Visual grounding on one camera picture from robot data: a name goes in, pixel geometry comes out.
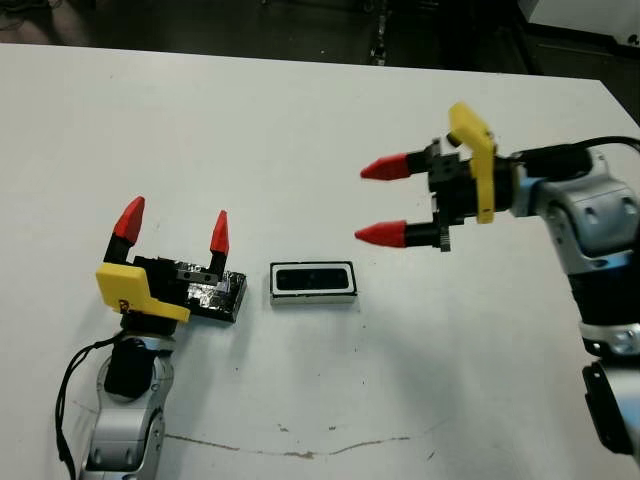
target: table surface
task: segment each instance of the table surface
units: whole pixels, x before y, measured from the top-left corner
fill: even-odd
[[[0,45],[3,474],[64,479],[53,406],[80,347],[118,316],[94,279],[111,228],[147,200],[134,251],[209,261],[219,209],[238,322],[176,333],[157,478],[629,479],[583,394],[578,311],[545,226],[499,214],[452,253],[356,241],[430,217],[424,177],[365,182],[467,101],[500,152],[640,129],[596,81]],[[640,190],[640,162],[602,149]],[[272,307],[273,261],[351,260],[348,306]],[[67,395],[79,462],[95,421],[91,354]]]

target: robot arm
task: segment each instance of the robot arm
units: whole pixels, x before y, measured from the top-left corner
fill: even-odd
[[[604,137],[496,155],[489,127],[466,105],[450,111],[449,142],[467,145],[472,157],[442,155],[439,140],[424,151],[383,157],[364,178],[393,180],[429,173],[433,222],[379,223],[356,232],[370,243],[450,250],[449,229],[467,217],[491,223],[494,211],[538,215],[546,223],[571,284],[586,350],[599,357],[585,367],[586,400],[604,446],[632,455],[640,465],[640,322],[634,308],[640,285],[638,199],[611,177],[594,149],[640,140]]]
[[[90,350],[113,345],[98,372],[99,411],[79,473],[80,480],[153,480],[165,430],[164,404],[173,383],[172,335],[190,314],[235,322],[245,275],[225,271],[229,239],[223,210],[213,230],[208,267],[136,256],[144,198],[125,209],[96,273],[102,298],[122,314],[121,332],[82,349],[69,364],[56,402],[60,460],[76,480],[75,463],[62,431],[69,378]]]

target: black cable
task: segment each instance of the black cable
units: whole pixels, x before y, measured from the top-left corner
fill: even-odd
[[[67,469],[69,470],[69,477],[71,478],[71,480],[76,480],[76,467],[73,463],[71,450],[69,450],[69,444],[64,438],[64,432],[62,431],[62,420],[64,419],[64,406],[67,397],[67,385],[69,384],[69,379],[71,378],[74,370],[78,368],[82,362],[85,361],[87,355],[89,355],[89,352],[91,350],[106,347],[107,345],[112,345],[120,340],[123,336],[124,331],[121,331],[108,340],[95,342],[93,345],[88,345],[81,349],[73,356],[71,362],[69,362],[67,370],[64,372],[64,377],[62,377],[62,384],[60,385],[60,390],[58,391],[55,410],[56,445],[58,447],[58,458],[67,466]]]
[[[580,148],[590,148],[598,145],[608,145],[612,143],[620,143],[628,145],[629,147],[640,153],[640,140],[633,137],[611,136],[611,137],[596,137],[589,140],[583,140],[581,142],[573,143],[572,146]]]

